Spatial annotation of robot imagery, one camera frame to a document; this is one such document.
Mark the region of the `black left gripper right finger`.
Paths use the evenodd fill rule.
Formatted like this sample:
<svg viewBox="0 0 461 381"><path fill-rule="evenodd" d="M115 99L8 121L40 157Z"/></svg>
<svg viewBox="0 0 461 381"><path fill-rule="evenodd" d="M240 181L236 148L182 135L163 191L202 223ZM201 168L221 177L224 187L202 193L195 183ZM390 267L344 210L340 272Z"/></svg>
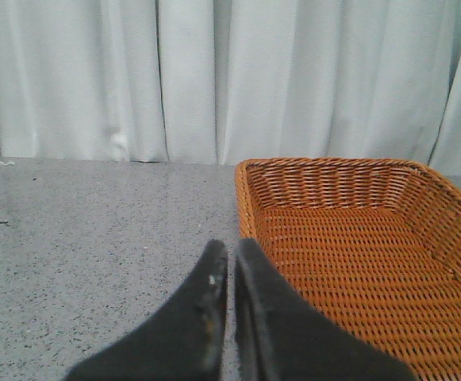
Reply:
<svg viewBox="0 0 461 381"><path fill-rule="evenodd" d="M236 249L235 311L243 380L416 379L312 307L251 238Z"/></svg>

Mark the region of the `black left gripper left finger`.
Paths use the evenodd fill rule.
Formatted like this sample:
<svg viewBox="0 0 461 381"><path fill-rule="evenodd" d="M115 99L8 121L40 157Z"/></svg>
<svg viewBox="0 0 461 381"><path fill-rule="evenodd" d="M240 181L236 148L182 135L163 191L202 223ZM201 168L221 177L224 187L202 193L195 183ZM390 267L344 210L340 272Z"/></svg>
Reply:
<svg viewBox="0 0 461 381"><path fill-rule="evenodd" d="M68 380L218 380L228 252L209 241L178 290L143 324L76 364Z"/></svg>

